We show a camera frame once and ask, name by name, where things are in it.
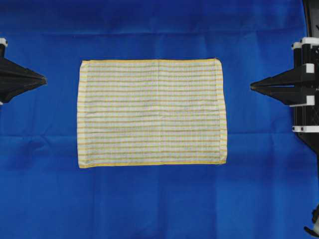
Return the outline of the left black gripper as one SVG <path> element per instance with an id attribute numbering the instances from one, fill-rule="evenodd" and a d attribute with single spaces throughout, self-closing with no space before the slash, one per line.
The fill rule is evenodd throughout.
<path id="1" fill-rule="evenodd" d="M 43 85 L 47 85 L 47 79 L 28 68 L 24 68 L 6 58 L 4 58 L 7 40 L 0 38 L 0 78 L 1 79 L 34 79 L 42 82 L 25 83 L 18 85 L 7 85 L 0 87 L 0 104 L 10 102 L 10 100 L 24 92 L 33 90 Z"/>

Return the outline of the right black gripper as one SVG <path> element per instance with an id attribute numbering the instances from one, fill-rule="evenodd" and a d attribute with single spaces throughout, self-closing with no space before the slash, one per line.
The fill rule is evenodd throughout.
<path id="1" fill-rule="evenodd" d="M 292 45 L 294 68 L 251 83 L 251 90 L 294 109 L 293 132 L 319 131 L 319 39 L 304 37 Z"/>

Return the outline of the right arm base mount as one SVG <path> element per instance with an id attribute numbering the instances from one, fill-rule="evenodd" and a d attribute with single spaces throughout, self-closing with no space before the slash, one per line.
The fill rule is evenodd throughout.
<path id="1" fill-rule="evenodd" d="M 315 105 L 308 107 L 306 110 L 307 129 L 311 131 L 302 135 L 303 141 L 316 153 L 319 153 L 319 1 L 304 0 L 303 1 L 307 37 L 303 42 L 308 43 L 309 40 L 315 40 L 309 46 L 310 59 L 315 65 L 315 82 L 311 85 L 316 89 Z"/>

